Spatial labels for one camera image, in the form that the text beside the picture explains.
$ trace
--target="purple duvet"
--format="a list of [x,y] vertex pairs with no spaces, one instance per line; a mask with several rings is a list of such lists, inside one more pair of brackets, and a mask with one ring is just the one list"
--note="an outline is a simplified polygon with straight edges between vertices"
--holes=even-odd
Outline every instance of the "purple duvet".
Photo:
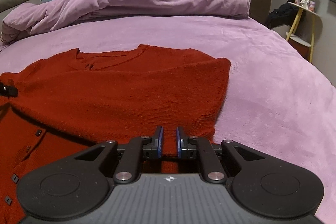
[[214,141],[233,139],[317,174],[325,195],[316,216],[335,223],[336,89],[283,38],[246,17],[248,0],[76,1],[14,10],[4,20],[0,73],[77,47],[105,52],[142,43],[228,58],[228,91]]

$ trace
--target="orange object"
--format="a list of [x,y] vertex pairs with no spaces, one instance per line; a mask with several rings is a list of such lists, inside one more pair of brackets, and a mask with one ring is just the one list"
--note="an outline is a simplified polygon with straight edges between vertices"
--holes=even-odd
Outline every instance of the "orange object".
[[[164,127],[164,157],[175,157],[177,126],[212,139],[230,61],[187,49],[139,45],[132,51],[78,49],[39,60],[14,80],[18,97],[0,97],[0,223],[23,216],[16,184],[29,171],[108,139],[127,143]],[[177,172],[173,161],[162,172]]]

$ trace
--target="purple bedspread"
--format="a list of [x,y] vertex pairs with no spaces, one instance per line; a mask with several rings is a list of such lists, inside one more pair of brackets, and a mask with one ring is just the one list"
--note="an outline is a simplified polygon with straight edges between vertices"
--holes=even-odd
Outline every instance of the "purple bedspread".
[[0,52],[0,73],[41,58],[130,50],[140,43],[194,48],[231,61],[214,140],[233,139],[307,168],[325,186],[316,216],[336,219],[336,89],[283,38],[256,21],[216,16],[130,16],[83,22],[22,39]]

